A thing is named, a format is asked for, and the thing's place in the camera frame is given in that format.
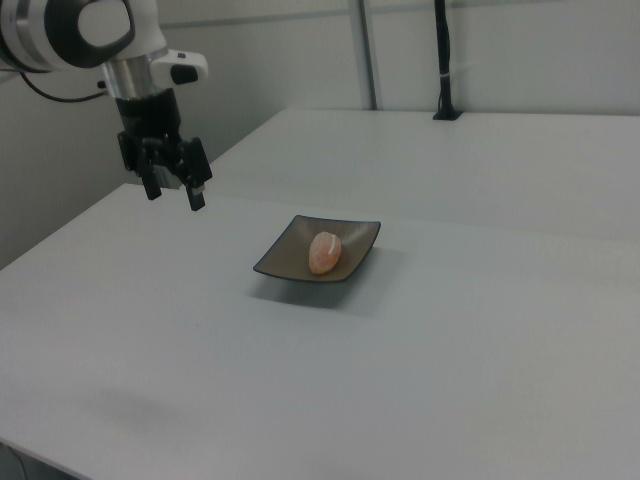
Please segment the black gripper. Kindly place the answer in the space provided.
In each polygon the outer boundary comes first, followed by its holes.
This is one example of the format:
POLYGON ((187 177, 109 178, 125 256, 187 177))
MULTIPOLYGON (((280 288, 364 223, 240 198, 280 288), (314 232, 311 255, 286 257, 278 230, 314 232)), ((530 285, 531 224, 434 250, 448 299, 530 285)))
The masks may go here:
POLYGON ((125 169, 136 169, 147 198, 153 201, 161 196, 155 173, 159 154, 154 145, 143 142, 152 139, 153 144, 163 148, 163 166, 179 162, 178 178, 185 187, 191 210, 202 209, 205 184, 212 179, 212 171, 198 137, 180 143, 180 113, 174 90, 139 99, 117 98, 116 105, 124 127, 118 134, 118 142, 125 169))

